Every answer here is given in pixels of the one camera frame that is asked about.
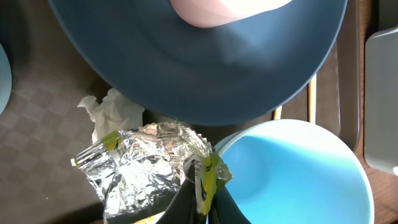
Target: wooden surface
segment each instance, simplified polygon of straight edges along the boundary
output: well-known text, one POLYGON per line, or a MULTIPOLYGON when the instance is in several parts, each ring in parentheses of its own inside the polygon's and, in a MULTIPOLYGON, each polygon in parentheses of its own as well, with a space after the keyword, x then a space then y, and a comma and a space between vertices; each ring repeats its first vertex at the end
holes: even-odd
MULTIPOLYGON (((361 35, 361 120, 364 115, 364 38, 371 19, 371 0, 359 0, 361 35)), ((375 223, 398 223, 398 177, 370 168, 363 157, 363 128, 356 155, 361 161, 371 183, 375 223)))

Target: light blue bowl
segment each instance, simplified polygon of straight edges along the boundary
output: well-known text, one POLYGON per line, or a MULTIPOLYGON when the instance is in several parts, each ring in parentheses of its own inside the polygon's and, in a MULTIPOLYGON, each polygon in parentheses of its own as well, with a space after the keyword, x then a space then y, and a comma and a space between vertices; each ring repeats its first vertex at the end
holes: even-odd
POLYGON ((278 120, 227 137, 216 149, 226 188, 251 223, 373 223, 371 187, 348 146, 304 121, 278 120))

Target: crumpled aluminum foil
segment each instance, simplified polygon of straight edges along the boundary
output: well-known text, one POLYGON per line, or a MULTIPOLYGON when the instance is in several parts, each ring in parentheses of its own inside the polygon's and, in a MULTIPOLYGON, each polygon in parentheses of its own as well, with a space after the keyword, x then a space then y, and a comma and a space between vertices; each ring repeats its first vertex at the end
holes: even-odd
POLYGON ((84 172, 104 204, 104 219, 150 209, 165 194, 175 194, 183 162, 207 157, 211 144, 176 123, 149 124, 115 131, 71 159, 84 172))

